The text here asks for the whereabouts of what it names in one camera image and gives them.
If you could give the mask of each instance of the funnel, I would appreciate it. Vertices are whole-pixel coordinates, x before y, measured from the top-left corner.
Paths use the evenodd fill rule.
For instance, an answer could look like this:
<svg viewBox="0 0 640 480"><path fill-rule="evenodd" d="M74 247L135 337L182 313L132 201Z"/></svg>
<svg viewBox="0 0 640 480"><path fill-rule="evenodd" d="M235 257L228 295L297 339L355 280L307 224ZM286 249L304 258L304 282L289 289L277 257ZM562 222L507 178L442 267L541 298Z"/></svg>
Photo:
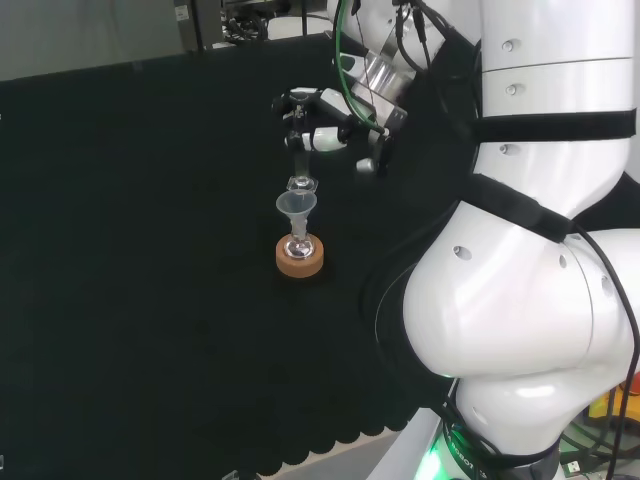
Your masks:
<svg viewBox="0 0 640 480"><path fill-rule="evenodd" d="M285 245L290 257L307 258L313 254L313 242L307 235L307 217L317 198L309 190L289 190L276 200L276 207L291 220L291 238Z"/></svg>

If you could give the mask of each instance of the black cable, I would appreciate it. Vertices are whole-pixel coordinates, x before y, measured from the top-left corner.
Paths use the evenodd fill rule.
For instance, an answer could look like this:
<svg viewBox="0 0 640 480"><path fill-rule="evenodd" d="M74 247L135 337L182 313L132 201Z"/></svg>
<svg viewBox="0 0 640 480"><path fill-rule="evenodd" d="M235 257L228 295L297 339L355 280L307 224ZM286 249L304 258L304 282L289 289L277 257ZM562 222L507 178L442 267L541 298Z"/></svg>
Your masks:
<svg viewBox="0 0 640 480"><path fill-rule="evenodd" d="M300 0L300 10L302 13L302 36L307 36L307 0Z"/></svg>
<svg viewBox="0 0 640 480"><path fill-rule="evenodd" d="M476 107L476 118L482 117L482 100L481 95L478 93L476 89L478 70L480 69L480 60L482 53L482 40L478 40L476 46L473 47L473 67L471 68L471 73L469 75L469 86L471 90L471 96L473 97L473 103Z"/></svg>
<svg viewBox="0 0 640 480"><path fill-rule="evenodd" d="M345 0L338 0L338 5L336 5L336 14L335 14L335 16L333 18L333 30L332 30L332 36L331 36L331 38L333 38L334 41L337 38L337 36L336 36L336 27L338 26L338 18L340 16L340 9L342 8L342 2L344 2L344 1ZM340 55L339 55L339 52L337 51L337 49L336 49L336 53L334 55L334 63L335 63L335 66L336 66L336 74L338 75L338 81L340 82L338 69L342 68L342 61L340 59ZM348 101L346 101L346 99L345 99L344 103L347 105L347 108L351 112L351 115L353 116L353 119L356 122L358 122L360 125L363 125L365 128L369 128L366 125L364 125L364 123L360 120L360 117L358 116L358 113L353 109L351 104ZM371 128L371 130L373 130L374 132L379 133L380 135L384 135L384 133L385 133L384 128L382 128L379 125L376 125L375 128Z"/></svg>
<svg viewBox="0 0 640 480"><path fill-rule="evenodd" d="M631 363L629 365L629 370L627 372L627 379L624 385L624 390L622 393L622 401L620 403L620 411L618 414L619 422L616 428L616 436L613 441L613 450L611 452L611 462L609 463L609 468L607 470L607 480L611 480L613 478L615 468L616 468L616 460L620 453L620 443L622 441L622 433L624 431L624 419L627 414L627 405L629 403L629 394L631 393L631 384L633 383L633 377L636 372L636 366L638 364L638 358L640 357L640 332L638 331L638 324L636 322L635 314L633 313L633 308L631 307L631 303L629 302L629 298L627 297L627 293L622 286L622 282L620 282L620 278L618 278L618 274L616 273L613 265L609 261L609 258L604 253L604 251L600 248L597 242L587 233L587 231L582 228L580 225L575 225L576 231L582 235L582 238L589 244L589 246L593 249L593 251L600 257L600 261L604 264L604 267L609 274L610 280L613 282L613 285L618 292L618 296L620 297L620 301L622 302L622 306L627 314L629 319L629 325L631 327L631 332L633 334L633 354L631 356Z"/></svg>
<svg viewBox="0 0 640 480"><path fill-rule="evenodd" d="M604 425L600 430L600 436L597 437L597 439L594 441L591 447L589 447L583 454L580 455L581 457L583 456L588 457L593 452L597 451L601 445L605 445L607 443L606 442L607 432L609 431L609 425L611 424L611 419L613 418L613 406L616 401L616 390L617 390L617 387L612 388L609 391L609 399L607 403L607 414L605 415ZM574 425L574 428L577 428L579 431L581 431L581 433L585 435L585 437L590 438L590 435L586 435L587 433L590 433L590 432L587 432L585 429L583 429L579 425Z"/></svg>
<svg viewBox="0 0 640 480"><path fill-rule="evenodd" d="M402 17L402 7L398 7L398 11L396 13L396 42L398 44L398 50L400 50L400 55L404 58L404 61L413 68L418 73L423 73L424 70L420 65L418 65L413 58L409 56L407 50L404 48L404 43L402 42L402 27L404 25L404 18Z"/></svg>

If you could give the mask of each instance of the black strap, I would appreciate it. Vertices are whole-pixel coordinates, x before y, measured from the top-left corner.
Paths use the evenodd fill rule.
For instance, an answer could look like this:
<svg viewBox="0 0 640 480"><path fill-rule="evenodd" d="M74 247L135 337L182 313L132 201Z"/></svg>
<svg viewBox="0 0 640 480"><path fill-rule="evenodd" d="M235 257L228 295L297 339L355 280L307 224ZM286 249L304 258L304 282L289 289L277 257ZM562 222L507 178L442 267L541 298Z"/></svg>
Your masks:
<svg viewBox="0 0 640 480"><path fill-rule="evenodd" d="M614 140L636 134L636 110L486 117L473 124L483 142L571 142Z"/></svg>
<svg viewBox="0 0 640 480"><path fill-rule="evenodd" d="M496 470L510 470L523 465L531 465L548 457L558 450L560 439L546 450L533 455L502 455L482 454L467 446L458 434L455 427L444 424L443 433L447 441L447 447L458 466L469 478L490 479L492 472Z"/></svg>
<svg viewBox="0 0 640 480"><path fill-rule="evenodd" d="M568 218L481 174L469 176L462 186L459 198L552 242L561 243L573 229L573 222Z"/></svg>

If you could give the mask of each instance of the wall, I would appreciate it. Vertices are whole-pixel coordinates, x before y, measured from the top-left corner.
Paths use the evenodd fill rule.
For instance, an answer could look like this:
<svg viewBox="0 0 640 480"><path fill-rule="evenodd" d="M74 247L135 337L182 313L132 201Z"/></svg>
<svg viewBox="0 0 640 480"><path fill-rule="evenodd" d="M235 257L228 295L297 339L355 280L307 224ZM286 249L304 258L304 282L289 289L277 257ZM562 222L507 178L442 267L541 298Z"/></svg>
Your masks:
<svg viewBox="0 0 640 480"><path fill-rule="evenodd" d="M0 1L0 80L182 51L172 0Z"/></svg>
<svg viewBox="0 0 640 480"><path fill-rule="evenodd" d="M636 6L636 106L640 105L640 5ZM640 122L636 118L636 130L640 133ZM640 136L636 135L631 142L631 157L627 164L627 173L640 182Z"/></svg>

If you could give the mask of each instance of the yellow object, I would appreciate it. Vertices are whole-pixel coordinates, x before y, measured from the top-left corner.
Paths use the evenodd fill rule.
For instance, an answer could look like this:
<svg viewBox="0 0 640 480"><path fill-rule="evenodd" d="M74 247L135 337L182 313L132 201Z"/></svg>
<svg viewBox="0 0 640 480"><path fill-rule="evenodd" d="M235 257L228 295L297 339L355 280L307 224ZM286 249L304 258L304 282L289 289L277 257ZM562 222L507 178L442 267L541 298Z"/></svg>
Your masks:
<svg viewBox="0 0 640 480"><path fill-rule="evenodd" d="M618 389L613 404L613 416L620 415L620 403L622 402L622 392ZM603 420L607 416L607 406L609 405L609 392L598 398L589 406L589 418L591 420ZM640 424L640 395L629 397L627 404L627 419L634 420Z"/></svg>

